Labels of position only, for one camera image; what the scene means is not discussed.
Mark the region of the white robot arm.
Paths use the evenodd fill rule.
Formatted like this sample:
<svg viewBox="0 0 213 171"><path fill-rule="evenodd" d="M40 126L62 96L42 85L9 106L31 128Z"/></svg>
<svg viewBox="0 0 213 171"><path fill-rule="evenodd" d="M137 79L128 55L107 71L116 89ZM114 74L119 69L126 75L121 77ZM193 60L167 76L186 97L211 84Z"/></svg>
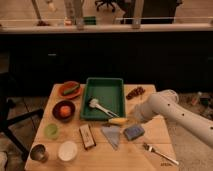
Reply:
<svg viewBox="0 0 213 171"><path fill-rule="evenodd" d="M132 114L141 123L147 123L160 114L174 120L213 148L213 121L181 107L178 102L178 94L171 89L155 92L145 102L136 104Z"/></svg>

